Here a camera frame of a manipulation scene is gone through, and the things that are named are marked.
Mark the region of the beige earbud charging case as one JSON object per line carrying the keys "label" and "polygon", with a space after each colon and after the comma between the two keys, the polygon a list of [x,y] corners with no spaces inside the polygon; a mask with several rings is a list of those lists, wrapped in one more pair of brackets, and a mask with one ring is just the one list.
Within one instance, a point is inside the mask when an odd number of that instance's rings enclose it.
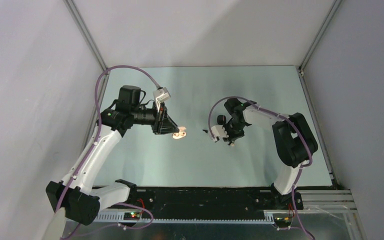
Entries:
{"label": "beige earbud charging case", "polygon": [[172,138],[175,139],[175,140],[179,140],[179,139],[184,138],[187,135],[186,130],[187,130],[186,127],[180,126],[178,128],[178,132],[175,132],[175,133],[172,134]]}

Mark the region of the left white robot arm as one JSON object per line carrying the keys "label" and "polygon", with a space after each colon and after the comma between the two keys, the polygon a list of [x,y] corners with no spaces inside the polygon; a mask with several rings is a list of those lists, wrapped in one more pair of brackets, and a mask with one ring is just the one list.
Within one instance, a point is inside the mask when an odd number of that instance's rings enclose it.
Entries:
{"label": "left white robot arm", "polygon": [[93,189],[95,179],[113,148],[134,125],[150,126],[153,134],[178,134],[180,128],[168,115],[164,102],[171,95],[165,87],[153,91],[153,104],[147,108],[141,95],[146,92],[132,85],[120,88],[118,98],[104,109],[85,149],[71,170],[59,181],[50,181],[45,192],[54,211],[65,209],[65,217],[81,225],[91,224],[98,213],[121,203],[133,208],[138,194],[133,183],[115,183]]}

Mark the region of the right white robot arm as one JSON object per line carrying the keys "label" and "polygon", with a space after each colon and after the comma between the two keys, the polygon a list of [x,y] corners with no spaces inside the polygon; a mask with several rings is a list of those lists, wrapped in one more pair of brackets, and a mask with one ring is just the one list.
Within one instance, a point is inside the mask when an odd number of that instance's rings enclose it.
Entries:
{"label": "right white robot arm", "polygon": [[271,130],[282,168],[271,184],[271,204],[277,209],[297,210],[297,183],[303,169],[313,163],[319,146],[303,114],[284,115],[259,106],[242,97],[229,97],[224,103],[228,116],[218,115],[211,128],[215,141],[228,145],[244,137],[246,127],[258,126]]}

